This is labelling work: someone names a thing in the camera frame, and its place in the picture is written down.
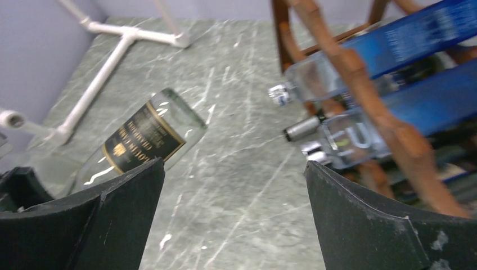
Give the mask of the clear stoppered glass bottle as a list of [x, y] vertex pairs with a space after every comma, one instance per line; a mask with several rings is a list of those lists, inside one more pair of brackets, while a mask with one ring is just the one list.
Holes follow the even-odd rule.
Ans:
[[476, 61], [448, 69], [382, 98], [385, 111], [358, 107], [325, 120], [301, 144], [309, 161], [336, 169], [390, 155], [387, 142], [403, 127], [423, 137], [476, 116]]

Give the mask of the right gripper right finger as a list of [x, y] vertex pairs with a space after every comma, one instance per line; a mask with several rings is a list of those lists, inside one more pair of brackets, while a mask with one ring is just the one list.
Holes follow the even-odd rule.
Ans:
[[304, 175], [327, 269], [476, 268], [476, 220], [406, 205], [315, 161]]

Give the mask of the blue square bottle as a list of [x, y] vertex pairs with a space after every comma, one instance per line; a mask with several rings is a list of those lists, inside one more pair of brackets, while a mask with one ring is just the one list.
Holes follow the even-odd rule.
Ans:
[[[397, 20], [382, 18], [387, 4], [374, 1], [367, 24], [332, 37], [315, 2], [275, 1], [279, 54], [287, 80], [269, 89], [270, 98], [282, 106], [292, 99], [313, 102], [345, 92], [345, 82], [329, 60], [344, 49], [358, 54], [370, 78], [392, 85], [398, 70], [476, 35], [475, 1], [440, 1], [424, 8], [397, 1], [406, 12]], [[299, 14], [317, 41], [315, 47], [299, 49], [291, 33], [289, 9]]]

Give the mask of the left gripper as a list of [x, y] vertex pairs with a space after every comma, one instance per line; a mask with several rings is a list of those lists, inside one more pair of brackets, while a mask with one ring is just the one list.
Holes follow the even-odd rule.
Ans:
[[1, 212], [17, 213], [20, 208], [28, 209], [52, 200], [33, 167], [15, 167], [1, 173]]

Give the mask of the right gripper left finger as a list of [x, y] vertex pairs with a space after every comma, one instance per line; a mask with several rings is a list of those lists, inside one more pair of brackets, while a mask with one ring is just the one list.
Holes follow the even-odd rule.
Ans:
[[1, 268], [138, 269], [164, 178], [157, 158], [72, 195], [1, 212]]

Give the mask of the clear tall bottle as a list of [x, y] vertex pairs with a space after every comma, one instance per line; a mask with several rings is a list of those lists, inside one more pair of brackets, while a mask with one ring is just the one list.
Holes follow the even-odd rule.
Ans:
[[208, 126], [172, 88], [154, 93], [75, 172], [63, 195], [104, 183], [156, 158], [174, 166]]

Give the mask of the labelled dark wine bottle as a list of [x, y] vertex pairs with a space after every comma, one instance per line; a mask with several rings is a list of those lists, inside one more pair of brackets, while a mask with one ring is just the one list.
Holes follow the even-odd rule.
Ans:
[[282, 132], [288, 142], [296, 142], [316, 133], [321, 123], [322, 120], [314, 115], [283, 129]]

